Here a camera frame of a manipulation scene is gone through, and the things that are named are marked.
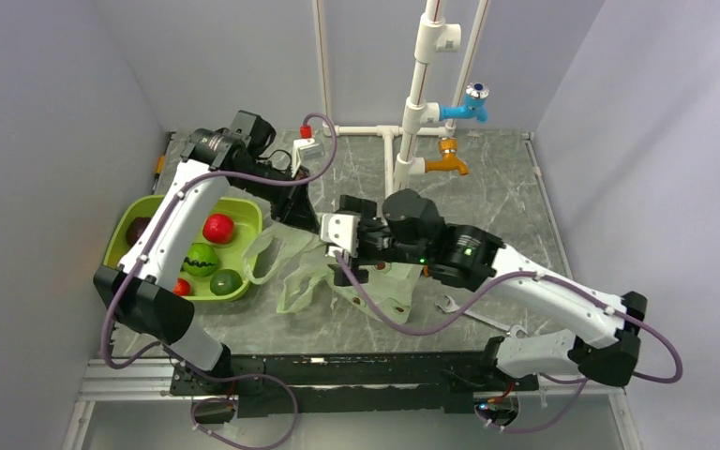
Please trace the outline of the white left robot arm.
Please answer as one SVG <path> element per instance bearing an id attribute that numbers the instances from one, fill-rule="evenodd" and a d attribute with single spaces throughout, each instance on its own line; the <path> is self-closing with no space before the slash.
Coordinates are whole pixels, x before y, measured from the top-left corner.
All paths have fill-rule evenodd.
<path id="1" fill-rule="evenodd" d="M 239 111 L 229 127 L 199 128 L 189 135 L 173 183 L 149 225 L 115 267 L 102 265 L 94 275 L 107 308 L 100 352 L 108 367 L 127 368 L 138 358 L 116 362 L 112 357 L 113 327 L 121 323 L 154 337 L 145 349 L 164 347 L 195 371 L 195 382 L 207 393 L 220 393 L 230 385 L 230 348 L 196 322 L 194 305 L 173 293 L 173 287 L 206 216 L 229 187 L 267 201 L 273 219 L 283 225 L 319 231 L 308 184 L 327 172 L 337 149 L 331 149 L 317 172 L 295 166 L 282 171 L 263 157 L 275 137 L 270 123 L 247 111 Z"/>

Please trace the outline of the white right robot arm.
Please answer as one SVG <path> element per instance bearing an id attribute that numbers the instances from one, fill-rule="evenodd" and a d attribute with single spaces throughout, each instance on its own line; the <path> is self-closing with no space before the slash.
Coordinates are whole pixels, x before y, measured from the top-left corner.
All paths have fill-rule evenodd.
<path id="1" fill-rule="evenodd" d="M 424 267 L 441 284 L 505 298 L 548 316 L 562 331 L 536 337 L 492 339 L 479 364 L 484 385 L 501 389 L 538 372 L 580 373 L 597 383 L 624 387 L 636 373 L 640 322 L 648 300 L 638 292 L 597 292 L 534 262 L 500 237 L 473 225 L 447 222 L 435 203 L 411 189 L 373 201 L 348 195 L 322 219 L 337 284 L 368 281 L 366 266 L 407 263 Z"/>

